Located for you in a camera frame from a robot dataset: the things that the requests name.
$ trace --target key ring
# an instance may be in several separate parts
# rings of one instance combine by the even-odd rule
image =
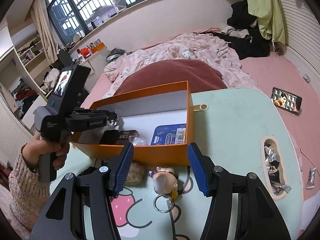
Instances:
[[[159,212],[161,212],[161,213],[168,213],[168,212],[170,212],[170,211],[174,208],[174,203],[171,203],[171,207],[170,207],[168,210],[160,210],[160,209],[157,207],[157,205],[156,205],[156,202],[157,202],[158,198],[160,198],[160,197],[167,197],[167,195],[162,194],[162,195],[156,196],[155,199],[154,199],[154,201],[153,201],[153,207],[154,207],[157,211],[159,211]]]

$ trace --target mint green table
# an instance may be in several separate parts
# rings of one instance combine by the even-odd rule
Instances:
[[[288,184],[292,190],[277,200],[291,238],[296,239],[302,212],[302,182],[300,169],[288,132],[271,100],[263,93],[246,88],[216,90],[192,95],[193,104],[207,104],[206,111],[195,112],[195,142],[204,155],[230,173],[246,175],[255,172],[266,185],[261,158],[261,139],[274,135],[279,142],[285,163]],[[51,185],[53,191],[68,173],[78,174],[94,165],[79,150],[70,150],[66,165]],[[184,189],[170,213],[153,208],[152,179],[146,176],[141,187],[125,188],[115,202],[113,211],[121,238],[136,240],[199,240],[208,214],[211,198],[199,192],[192,171],[177,167],[179,188]],[[159,207],[166,209],[166,202]],[[92,240],[90,209],[85,207],[87,239]],[[233,195],[232,216],[228,239],[234,239],[237,217],[237,194]],[[271,225],[266,225],[266,232]]]

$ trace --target striped wall panel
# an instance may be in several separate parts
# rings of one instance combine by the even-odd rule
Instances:
[[[13,114],[0,97],[0,161],[8,161],[13,166],[19,154],[20,147],[30,141],[31,134],[18,125]]]
[[[287,45],[320,73],[320,25],[304,0],[280,0],[287,26]]]

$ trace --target smartphone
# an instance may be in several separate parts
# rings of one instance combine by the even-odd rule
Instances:
[[[272,89],[271,100],[275,106],[281,109],[295,115],[300,114],[302,98],[293,93],[274,87]]]

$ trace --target figurine keychain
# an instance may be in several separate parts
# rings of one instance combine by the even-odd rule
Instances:
[[[158,194],[153,201],[154,208],[161,212],[170,212],[174,207],[174,202],[179,195],[178,193],[178,176],[174,173],[173,168],[157,167],[157,172],[149,171],[149,176],[153,179],[153,190]],[[156,202],[160,197],[170,197],[172,203],[168,210],[160,210]]]

